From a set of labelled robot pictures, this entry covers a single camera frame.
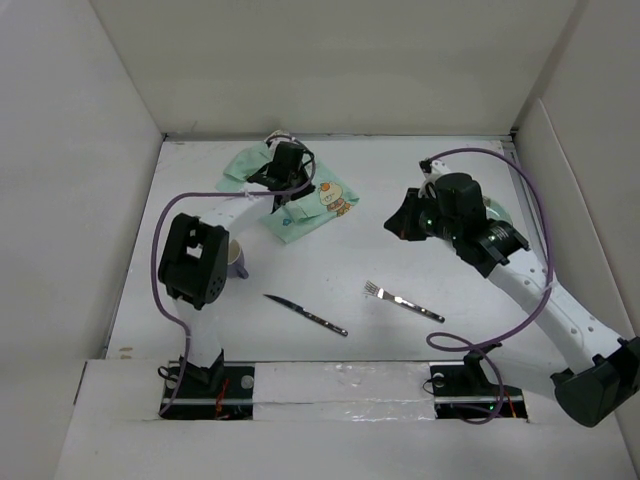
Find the green cartoon print cloth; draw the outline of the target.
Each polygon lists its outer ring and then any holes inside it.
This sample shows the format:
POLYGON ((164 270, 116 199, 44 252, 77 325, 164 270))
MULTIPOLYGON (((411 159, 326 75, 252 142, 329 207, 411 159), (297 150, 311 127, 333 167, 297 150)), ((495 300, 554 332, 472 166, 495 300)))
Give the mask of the green cartoon print cloth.
MULTIPOLYGON (((221 192, 242 189, 251 174, 273 159, 282 143, 303 143, 284 130, 276 130, 262 142, 237 154, 223 171, 216 184, 221 192)), ((266 228, 284 243, 292 243, 327 222, 345 215, 355 207, 360 196, 339 179, 322 162, 316 160, 312 180, 313 190, 301 198, 291 200, 283 207, 261 219, 266 228)))

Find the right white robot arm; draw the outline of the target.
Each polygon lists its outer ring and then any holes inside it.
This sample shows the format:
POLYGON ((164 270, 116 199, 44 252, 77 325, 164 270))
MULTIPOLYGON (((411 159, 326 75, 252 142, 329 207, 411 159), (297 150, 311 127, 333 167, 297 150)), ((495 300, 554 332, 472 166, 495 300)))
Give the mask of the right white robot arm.
POLYGON ((531 363, 488 354, 506 335, 469 352, 462 381, 473 393, 516 387, 556 400, 575 422, 594 427, 639 390, 639 340, 625 339, 600 323, 554 283, 527 240, 508 222, 489 218, 478 182, 465 173, 438 175, 407 190, 384 223, 404 241, 438 238, 525 311, 560 352, 563 363, 543 356, 531 363))

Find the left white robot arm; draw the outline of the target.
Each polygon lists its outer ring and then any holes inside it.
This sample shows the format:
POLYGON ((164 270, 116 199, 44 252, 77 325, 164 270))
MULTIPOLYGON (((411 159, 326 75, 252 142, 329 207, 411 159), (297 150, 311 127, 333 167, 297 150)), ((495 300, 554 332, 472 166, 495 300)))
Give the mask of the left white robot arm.
POLYGON ((158 311, 179 325, 185 350, 179 360, 176 382, 188 374, 188 384, 201 396, 212 396, 222 387, 222 371, 209 362, 197 363, 191 355, 193 328, 169 313, 159 295, 159 284, 173 300, 196 310, 212 304, 221 295, 227 280, 229 244, 245 228, 280 209, 291 200, 313 192, 317 170, 314 153, 303 143, 280 137, 271 160, 251 174, 236 192, 186 192, 172 198, 157 220, 151 246, 151 290, 158 311), (165 246, 158 250, 161 229, 171 209, 187 198, 220 198, 213 210, 214 220, 178 214, 171 222, 165 246))

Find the steel fork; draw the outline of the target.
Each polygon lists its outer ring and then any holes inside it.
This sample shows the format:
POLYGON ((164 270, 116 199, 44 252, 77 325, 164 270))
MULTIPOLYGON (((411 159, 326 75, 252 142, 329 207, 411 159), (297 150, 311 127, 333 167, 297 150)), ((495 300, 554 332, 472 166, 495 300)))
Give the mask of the steel fork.
POLYGON ((385 290, 381 287, 378 287, 371 281, 366 281, 364 285, 364 293, 376 297, 380 300, 387 301, 395 304, 401 308, 404 308, 412 313, 418 314, 422 317, 428 318, 440 324, 445 322, 445 318, 442 315, 439 315, 431 310, 428 310, 420 305, 417 305, 413 302, 410 302, 404 299, 401 296, 394 295, 390 293, 388 290, 385 290))

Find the light green floral plate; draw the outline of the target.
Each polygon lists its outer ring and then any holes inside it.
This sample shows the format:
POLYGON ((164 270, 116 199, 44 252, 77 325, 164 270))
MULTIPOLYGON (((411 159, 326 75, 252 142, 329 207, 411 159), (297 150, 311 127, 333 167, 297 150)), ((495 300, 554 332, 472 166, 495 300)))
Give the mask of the light green floral plate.
POLYGON ((513 220, 509 212, 497 200, 494 200, 488 196, 484 196, 483 204, 485 206, 486 215, 489 220, 503 221, 510 225, 513 224, 513 220))

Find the purple ceramic mug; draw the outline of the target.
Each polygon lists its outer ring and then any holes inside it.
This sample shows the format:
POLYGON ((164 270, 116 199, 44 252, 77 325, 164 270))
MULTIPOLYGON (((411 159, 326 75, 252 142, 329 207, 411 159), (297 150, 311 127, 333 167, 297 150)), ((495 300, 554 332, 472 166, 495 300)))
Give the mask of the purple ceramic mug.
POLYGON ((235 239, 231 240, 228 246, 227 277, 240 278, 243 280, 249 278, 249 273, 245 266, 243 249, 235 239))

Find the steel table knife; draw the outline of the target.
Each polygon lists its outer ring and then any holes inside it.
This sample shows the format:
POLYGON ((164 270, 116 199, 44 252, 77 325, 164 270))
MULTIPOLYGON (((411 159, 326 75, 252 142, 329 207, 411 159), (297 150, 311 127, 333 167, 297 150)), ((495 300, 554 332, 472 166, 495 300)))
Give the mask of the steel table knife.
POLYGON ((287 300, 285 298, 282 298, 280 296, 276 296, 276 295, 272 295, 272 294, 264 294, 264 297, 280 304, 281 306, 295 312, 298 315, 303 316, 304 318, 314 322, 317 325, 322 326, 323 328, 326 328, 330 331, 332 331, 333 333, 340 335, 342 337, 347 337, 349 335, 348 331, 342 327, 339 327, 331 322, 329 322, 328 320, 325 320, 307 310, 305 310, 302 306, 287 300))

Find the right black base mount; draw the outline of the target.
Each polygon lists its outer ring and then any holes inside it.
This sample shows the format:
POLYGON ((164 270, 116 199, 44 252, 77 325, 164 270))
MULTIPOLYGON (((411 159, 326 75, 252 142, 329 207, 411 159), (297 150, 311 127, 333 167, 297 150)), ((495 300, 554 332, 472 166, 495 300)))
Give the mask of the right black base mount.
POLYGON ((486 377, 482 360, 476 352, 471 352, 462 360, 429 364, 430 377, 422 388, 433 398, 436 418, 474 423, 496 414, 497 419, 527 420, 522 391, 506 385, 503 402, 499 404, 499 385, 486 377))

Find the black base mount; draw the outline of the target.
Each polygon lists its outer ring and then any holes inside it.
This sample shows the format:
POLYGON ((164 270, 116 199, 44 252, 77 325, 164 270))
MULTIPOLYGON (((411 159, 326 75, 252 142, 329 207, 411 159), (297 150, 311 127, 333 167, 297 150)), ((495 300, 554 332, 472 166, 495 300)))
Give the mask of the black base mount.
POLYGON ((471 352, 462 360, 429 364, 430 377, 422 388, 433 398, 436 418, 474 423, 496 414, 497 419, 527 420, 522 391, 506 385, 503 402, 499 404, 499 385, 486 377, 482 360, 476 352, 471 352))
POLYGON ((225 363, 217 367, 212 382, 207 385, 185 373, 178 393, 170 401, 179 374, 177 362, 160 367, 164 390, 159 416, 165 420, 244 421, 253 419, 255 365, 225 363))

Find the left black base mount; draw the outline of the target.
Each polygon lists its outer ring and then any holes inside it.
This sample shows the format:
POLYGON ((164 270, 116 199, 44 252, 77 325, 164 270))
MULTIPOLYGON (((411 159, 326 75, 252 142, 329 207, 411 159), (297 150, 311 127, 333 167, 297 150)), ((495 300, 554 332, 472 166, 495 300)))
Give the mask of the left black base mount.
POLYGON ((179 374, 177 362, 160 367, 164 390, 159 416, 165 420, 244 421, 253 419, 255 365, 225 363, 217 367, 212 382, 207 385, 185 373, 178 393, 170 401, 179 374))

